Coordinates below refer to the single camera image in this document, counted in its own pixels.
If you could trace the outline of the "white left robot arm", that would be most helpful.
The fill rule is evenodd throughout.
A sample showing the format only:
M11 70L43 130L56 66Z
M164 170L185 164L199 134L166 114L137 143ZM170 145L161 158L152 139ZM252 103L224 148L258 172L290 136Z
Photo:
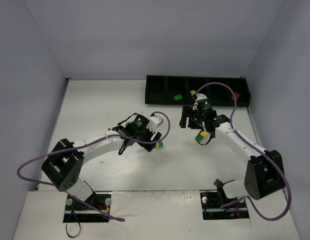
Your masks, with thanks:
M118 123L117 126L110 128L101 136L101 141L93 139L75 143L64 138L52 151L65 150L65 152L48 156L41 169L58 191L66 192L87 204L95 205L97 194L79 177L82 166L112 151L118 151L118 154L122 155L127 147L134 144L134 139L138 140L142 148L148 152L152 151L162 136L155 130L163 122L164 120L155 114L150 117L137 114L134 121L125 125Z

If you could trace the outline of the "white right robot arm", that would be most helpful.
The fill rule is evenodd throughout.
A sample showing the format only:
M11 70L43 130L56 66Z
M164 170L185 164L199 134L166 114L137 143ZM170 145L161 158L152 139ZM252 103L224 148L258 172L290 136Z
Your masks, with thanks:
M249 196L260 200L285 188L283 177L266 158L269 157L283 171L280 153L276 150L268 151L249 139L240 139L240 132L231 126L230 119L223 114L217 115L211 107L204 106L206 103L206 100L201 100L194 106L183 106L179 126L207 131L210 134L209 139L216 138L225 144L246 167L243 179L228 183L215 181L217 189L229 199Z

